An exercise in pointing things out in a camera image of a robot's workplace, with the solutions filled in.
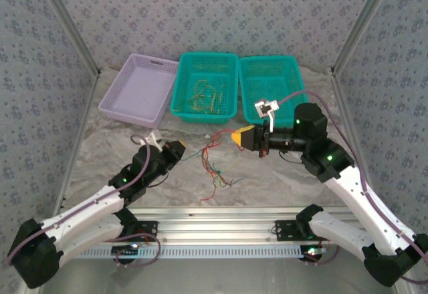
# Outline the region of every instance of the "metal frame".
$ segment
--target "metal frame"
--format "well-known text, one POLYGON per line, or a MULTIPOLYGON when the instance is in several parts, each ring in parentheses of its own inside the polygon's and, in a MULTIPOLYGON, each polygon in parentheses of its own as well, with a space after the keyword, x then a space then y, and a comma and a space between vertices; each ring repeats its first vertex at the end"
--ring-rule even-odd
MULTIPOLYGON (((277 243, 270 231, 275 220, 295 219, 302 209, 304 207, 163 207, 131 208, 131 211, 139 220, 158 221, 158 238, 166 245, 272 245, 277 243)), ((324 207, 324 210, 334 218, 361 227, 345 206, 324 207)), ((19 294, 40 291, 28 289, 24 282, 21 285, 19 294)), ((402 280, 395 284, 395 289, 399 294, 416 293, 402 280)))
POLYGON ((364 7, 361 9, 358 18, 333 63, 334 75, 340 74, 343 70, 381 3, 382 0, 366 0, 364 7))
POLYGON ((51 4, 53 11, 55 11, 59 21, 62 24, 62 27, 64 28, 64 31, 67 33, 70 41, 73 43, 85 66, 88 68, 92 76, 96 77, 98 75, 98 68, 94 58, 92 57, 88 46, 85 44, 85 41, 74 24, 72 17, 62 3, 62 0, 47 1, 51 4))
POLYGON ((82 121, 80 122, 78 135, 77 135, 76 141, 74 142, 72 154, 67 163, 66 172, 64 173, 64 179, 62 180, 62 185, 60 188, 60 192, 58 193, 58 197, 56 199, 55 207, 53 208, 52 216, 56 216, 60 213, 62 202, 64 201, 64 195, 66 194, 66 190, 68 189, 68 187, 70 187, 70 182, 72 181, 73 168, 77 161, 77 156, 79 154, 80 146, 82 145, 82 142, 83 142, 86 124, 88 123, 91 105, 92 105, 92 102, 94 101, 94 92, 98 84, 98 79, 99 79, 99 76, 96 77, 96 79, 94 80, 94 84, 91 87, 88 101, 86 102, 86 105, 85 105, 82 121))

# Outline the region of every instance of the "black joint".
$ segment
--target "black joint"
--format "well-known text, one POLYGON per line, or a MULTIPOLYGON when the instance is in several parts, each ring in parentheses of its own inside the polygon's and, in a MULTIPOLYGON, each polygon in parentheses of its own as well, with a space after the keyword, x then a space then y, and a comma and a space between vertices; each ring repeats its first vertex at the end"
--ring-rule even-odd
MULTIPOLYGON (((24 222, 18 230, 8 255, 26 238, 40 230, 40 224, 33 218, 24 222)), ((54 241, 43 233, 24 245, 12 258, 12 265, 30 289, 42 286, 60 268, 59 257, 62 253, 57 253, 54 241)))
POLYGON ((296 215, 296 226, 305 239, 310 240, 316 236, 312 232, 309 222, 316 213, 322 212, 323 210, 324 209, 322 207, 312 204, 296 215))
MULTIPOLYGON (((428 236, 426 234, 418 234, 413 238, 415 244, 426 253, 428 251, 428 236)), ((392 287, 400 277, 421 259, 421 256, 411 245, 405 250, 397 249, 396 255, 381 255, 375 244, 363 247, 362 252, 366 257, 364 266, 367 271, 374 279, 386 287, 392 287)))
POLYGON ((346 150, 329 138, 308 143, 301 159, 305 169, 320 182, 340 178, 342 170, 355 164, 346 150))
POLYGON ((144 174, 128 188, 120 191, 120 197, 124 199, 125 206, 139 199, 146 193, 147 186, 171 170, 180 161, 186 149, 179 141, 165 142, 161 152, 152 145, 149 148, 150 159, 147 160, 147 147, 142 146, 132 158, 132 163, 126 165, 119 174, 108 182, 109 186, 115 188, 129 184, 140 174, 146 161, 148 161, 144 174))
POLYGON ((119 237, 131 235, 135 233, 135 226, 138 219, 132 214, 127 208, 123 208, 118 212, 114 213, 120 220, 120 224, 123 226, 122 232, 119 237))
POLYGON ((293 135, 305 140, 327 137, 327 117, 317 104, 306 102, 294 109, 293 135))

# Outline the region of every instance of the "wire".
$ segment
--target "wire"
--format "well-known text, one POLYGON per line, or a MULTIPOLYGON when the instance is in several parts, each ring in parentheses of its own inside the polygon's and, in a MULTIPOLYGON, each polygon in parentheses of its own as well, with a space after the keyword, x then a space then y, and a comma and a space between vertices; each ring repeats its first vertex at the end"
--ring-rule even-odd
POLYGON ((286 162, 289 162, 290 164, 299 164, 299 165, 303 165, 303 163, 301 163, 301 162, 292 162, 291 160, 288 160, 288 159, 284 158, 284 157, 281 155, 281 150, 278 150, 278 155, 280 155, 280 157, 281 157, 283 160, 285 160, 286 162))
POLYGON ((195 95, 187 100, 187 103, 193 103, 193 105, 191 105, 192 110, 197 112, 204 112, 205 114, 219 114, 219 107, 217 108, 217 112, 215 112, 214 107, 215 105, 221 105, 223 92, 218 95, 217 90, 213 86, 209 85, 208 80, 205 79, 198 80, 198 82, 195 84, 194 92, 195 95), (218 104, 216 104, 216 99, 218 96, 220 98, 218 104))
POLYGON ((329 259, 326 259, 325 261, 322 261, 322 262, 318 262, 314 257, 311 257, 310 255, 303 255, 303 256, 305 256, 305 258, 307 259, 311 259, 314 261, 313 263, 307 262, 308 264, 315 265, 315 266, 326 265, 326 264, 329 264, 330 262, 333 262, 337 258, 337 256, 339 256, 340 250, 341 250, 341 247, 337 246, 334 254, 329 259))
MULTIPOLYGON (((146 233, 146 231, 144 229, 138 229, 137 231, 135 231, 136 233, 146 233)), ((144 238, 146 241, 146 245, 148 244, 148 237, 144 238)))
POLYGON ((203 168, 210 174, 211 178, 213 179, 213 185, 214 185, 214 191, 213 194, 210 197, 207 198, 202 198, 200 201, 207 201, 212 199, 215 196, 215 192, 217 190, 217 185, 216 185, 216 179, 219 179, 219 184, 220 187, 224 187, 224 186, 230 186, 232 187, 234 184, 236 184, 237 182, 239 182, 241 179, 234 181, 234 179, 230 180, 229 182, 226 181, 226 179, 224 179, 224 177, 221 175, 221 171, 216 169, 214 167, 214 165, 211 165, 208 159, 208 149, 210 148, 214 148, 217 146, 220 146, 220 144, 222 143, 221 141, 221 134, 224 132, 235 132, 235 130, 232 129, 223 129, 220 130, 219 132, 216 132, 211 140, 210 143, 208 143, 204 149, 202 149, 202 166, 203 168))
POLYGON ((139 145, 139 146, 141 146, 141 140, 143 140, 143 136, 141 136, 140 134, 132 134, 131 135, 131 137, 130 137, 130 139, 131 139, 131 142, 133 143, 133 144, 136 144, 136 145, 139 145))
POLYGON ((158 260, 159 256, 161 255, 161 242, 153 234, 137 233, 137 234, 133 234, 133 235, 118 237, 117 239, 112 239, 112 240, 109 240, 108 242, 121 242, 121 241, 126 241, 127 239, 133 239, 134 237, 146 237, 146 238, 148 237, 148 238, 154 240, 158 244, 158 251, 157 251, 156 255, 150 261, 145 262, 145 263, 135 264, 135 265, 122 264, 121 262, 119 262, 119 256, 120 256, 120 254, 122 254, 126 250, 126 249, 122 249, 116 253, 116 256, 114 258, 114 261, 116 262, 116 264, 118 266, 123 266, 125 268, 127 268, 127 267, 137 268, 137 267, 149 266, 149 265, 152 265, 154 262, 156 262, 158 260))
MULTIPOLYGON (((327 241, 328 241, 328 244, 327 244, 327 251, 328 251, 330 249, 330 241, 329 240, 327 241)), ((320 243, 318 244, 318 247, 322 248, 322 241, 320 241, 320 243)))
POLYGON ((76 210, 73 210, 70 214, 67 214, 66 216, 62 217, 59 221, 55 222, 52 225, 49 225, 47 227, 45 227, 44 229, 41 229, 40 231, 32 234, 31 236, 27 237, 26 239, 24 239, 22 242, 20 242, 14 249, 13 251, 11 251, 11 253, 9 254, 9 256, 7 257, 7 264, 10 266, 12 265, 12 259, 15 257, 15 255, 29 242, 31 242, 32 240, 34 240, 35 238, 37 238, 38 236, 54 229, 54 228, 58 228, 61 224, 63 224, 64 222, 66 222, 68 219, 72 218, 74 215, 82 212, 83 210, 98 204, 101 200, 121 192, 122 190, 128 188, 129 186, 132 186, 135 182, 137 182, 141 176, 144 174, 144 172, 147 169, 149 160, 150 160, 150 146, 148 145, 148 142, 146 140, 146 138, 142 137, 142 141, 145 143, 146 148, 147 148, 147 155, 146 155, 146 160, 144 161, 144 165, 141 168, 141 171, 138 173, 138 175, 135 176, 135 178, 133 180, 131 180, 130 182, 128 182, 127 184, 119 187, 119 188, 115 188, 114 190, 111 190, 110 192, 101 195, 100 197, 98 197, 97 199, 87 202, 86 204, 84 204, 82 207, 77 208, 76 210))
MULTIPOLYGON (((297 92, 292 93, 291 95, 288 95, 283 100, 280 100, 278 102, 278 105, 281 106, 283 103, 285 103, 288 100, 292 99, 293 97, 296 97, 296 96, 301 95, 301 94, 309 94, 311 96, 314 96, 324 106, 324 108, 326 109, 327 114, 330 117, 334 127, 336 128, 336 130, 338 131, 338 133, 340 134, 342 139, 345 141, 346 145, 348 146, 349 150, 351 151, 352 155, 354 156, 356 165, 358 166, 358 168, 360 170, 360 181, 361 181, 362 191, 366 195, 368 202, 373 207, 374 211, 397 233, 397 235, 400 235, 400 237, 402 237, 406 242, 408 242, 408 244, 414 248, 414 250, 421 256, 421 258, 428 265, 428 256, 406 234, 404 234, 401 229, 399 229, 397 226, 395 226, 395 224, 383 213, 383 211, 377 206, 377 204, 373 200, 373 197, 368 192, 368 188, 366 185, 367 175, 366 175, 366 171, 365 171, 364 167, 362 166, 361 159, 359 158, 355 149, 350 144, 348 138, 345 136, 343 131, 340 129, 337 121, 334 119, 332 112, 330 111, 330 108, 327 106, 327 103, 320 97, 320 95, 318 95, 316 92, 313 92, 311 90, 299 90, 297 92)), ((412 284, 428 285, 428 279, 426 279, 424 281, 416 281, 413 279, 409 279, 405 276, 402 276, 401 278, 407 282, 412 283, 412 284)))
POLYGON ((162 179, 160 182, 157 182, 156 184, 153 184, 153 185, 147 186, 146 188, 153 188, 153 187, 157 187, 157 186, 159 186, 160 184, 162 184, 164 181, 166 181, 166 180, 168 179, 168 177, 169 177, 169 172, 167 172, 167 177, 165 177, 164 179, 162 179))
POLYGON ((186 157, 186 158, 182 158, 182 159, 181 159, 181 161, 182 161, 182 162, 185 162, 186 160, 188 160, 188 159, 190 159, 190 158, 192 158, 192 157, 198 156, 198 155, 202 152, 202 150, 203 150, 203 148, 201 148, 201 149, 200 149, 200 150, 198 150, 196 153, 191 154, 190 156, 188 156, 188 157, 186 157))

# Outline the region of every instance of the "red wire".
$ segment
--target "red wire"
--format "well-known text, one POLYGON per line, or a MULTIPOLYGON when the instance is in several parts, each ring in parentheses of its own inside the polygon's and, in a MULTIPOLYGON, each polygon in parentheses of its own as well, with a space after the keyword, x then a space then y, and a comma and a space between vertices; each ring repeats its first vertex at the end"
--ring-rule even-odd
MULTIPOLYGON (((202 167, 210 174, 212 179, 215 179, 216 176, 218 176, 220 178, 220 180, 222 181, 223 184, 227 185, 227 186, 232 186, 233 184, 233 179, 230 182, 227 182, 226 179, 224 179, 224 177, 222 177, 222 175, 220 175, 218 172, 211 170, 209 167, 209 161, 208 161, 208 149, 210 148, 214 148, 217 146, 220 146, 220 144, 222 143, 221 140, 221 134, 224 132, 235 132, 235 130, 232 129, 223 129, 220 130, 219 132, 216 132, 211 140, 210 143, 208 143, 204 149, 202 150, 202 167)), ((238 149, 242 152, 244 151, 245 148, 242 148, 241 146, 239 146, 238 144, 236 145, 238 147, 238 149)), ((214 191, 213 194, 210 197, 207 198, 202 198, 200 201, 207 201, 212 199, 215 196, 215 191, 217 190, 216 186, 214 186, 214 191)))
MULTIPOLYGON (((142 229, 137 230, 137 233, 145 233, 146 234, 146 232, 142 229)), ((148 244, 148 237, 145 236, 145 238, 146 238, 146 244, 148 244)))

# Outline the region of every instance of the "black bracket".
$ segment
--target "black bracket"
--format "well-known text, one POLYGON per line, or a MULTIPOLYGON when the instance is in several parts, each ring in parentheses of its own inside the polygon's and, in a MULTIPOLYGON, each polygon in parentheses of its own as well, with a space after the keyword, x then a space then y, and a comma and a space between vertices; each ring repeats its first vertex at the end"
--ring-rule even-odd
POLYGON ((322 237, 305 237, 300 232, 296 220, 277 220, 275 221, 276 240, 278 242, 287 241, 324 241, 322 237))
MULTIPOLYGON (((139 220, 135 223, 134 226, 134 234, 138 233, 147 233, 152 234, 154 236, 158 235, 158 222, 155 220, 139 220)), ((128 242, 138 242, 138 243, 152 243, 155 242, 154 239, 151 239, 150 237, 132 237, 131 239, 127 240, 128 242)), ((135 256, 138 254, 138 248, 135 249, 131 245, 122 245, 122 246, 113 246, 111 250, 111 255, 116 255, 119 251, 121 251, 120 256, 135 256)), ((135 259, 119 259, 119 263, 121 264, 129 264, 135 259)))
POLYGON ((309 263, 318 263, 320 259, 322 258, 322 254, 316 254, 316 255, 305 255, 304 253, 308 252, 309 249, 313 248, 311 245, 300 245, 300 251, 303 254, 303 257, 299 260, 302 262, 309 262, 309 263))

